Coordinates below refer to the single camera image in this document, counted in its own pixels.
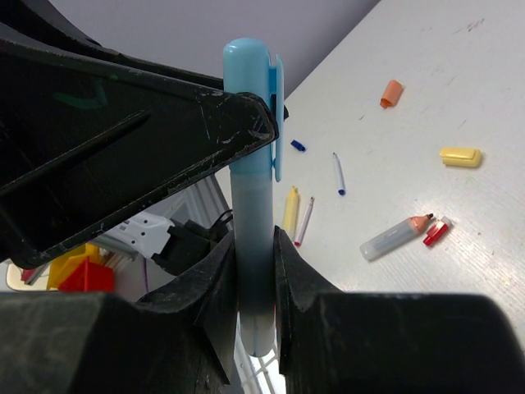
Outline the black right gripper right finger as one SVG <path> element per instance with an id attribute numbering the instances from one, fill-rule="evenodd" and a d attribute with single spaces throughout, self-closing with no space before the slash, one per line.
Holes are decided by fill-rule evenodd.
<path id="1" fill-rule="evenodd" d="M 284 231 L 275 231 L 273 248 L 287 392 L 523 392 L 523 352 L 488 297 L 344 292 Z"/>

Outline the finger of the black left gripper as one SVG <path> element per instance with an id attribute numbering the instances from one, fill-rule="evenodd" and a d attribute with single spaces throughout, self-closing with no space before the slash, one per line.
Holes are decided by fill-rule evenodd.
<path id="1" fill-rule="evenodd" d="M 37 268 L 264 146 L 223 78 L 101 46 L 50 2 L 1 4 L 1 256 Z"/>

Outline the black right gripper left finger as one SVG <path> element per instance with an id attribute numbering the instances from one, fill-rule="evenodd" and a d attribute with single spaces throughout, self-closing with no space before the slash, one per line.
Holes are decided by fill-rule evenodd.
<path id="1" fill-rule="evenodd" d="M 225 236 L 129 302 L 107 292 L 1 296 L 4 393 L 220 393 L 233 365 L 235 251 Z"/>

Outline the orange clear marker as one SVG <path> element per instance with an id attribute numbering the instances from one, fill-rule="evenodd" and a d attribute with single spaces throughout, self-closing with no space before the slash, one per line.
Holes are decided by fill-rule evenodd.
<path id="1" fill-rule="evenodd" d="M 433 213 L 414 216 L 385 230 L 360 245 L 361 255 L 372 262 L 420 236 L 434 218 Z"/>

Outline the blue highlighter marker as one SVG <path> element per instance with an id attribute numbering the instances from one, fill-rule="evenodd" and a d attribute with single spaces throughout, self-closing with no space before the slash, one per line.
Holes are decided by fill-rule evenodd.
<path id="1" fill-rule="evenodd" d="M 272 179 L 231 173 L 240 333 L 245 351 L 267 355 L 275 336 Z"/>

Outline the blue marker cap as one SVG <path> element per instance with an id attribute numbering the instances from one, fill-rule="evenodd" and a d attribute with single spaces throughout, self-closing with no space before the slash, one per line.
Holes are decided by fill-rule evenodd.
<path id="1" fill-rule="evenodd" d="M 241 101 L 235 115 L 244 133 L 264 146 L 230 165 L 233 174 L 263 174 L 281 181 L 285 120 L 284 65 L 258 39 L 235 39 L 223 49 L 224 90 Z"/>

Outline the orange marker cap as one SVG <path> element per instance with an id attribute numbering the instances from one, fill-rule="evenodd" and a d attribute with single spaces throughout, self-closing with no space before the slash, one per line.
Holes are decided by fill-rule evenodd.
<path id="1" fill-rule="evenodd" d="M 404 92 L 404 86 L 397 80 L 390 80 L 380 99 L 380 106 L 384 109 L 397 105 Z"/>

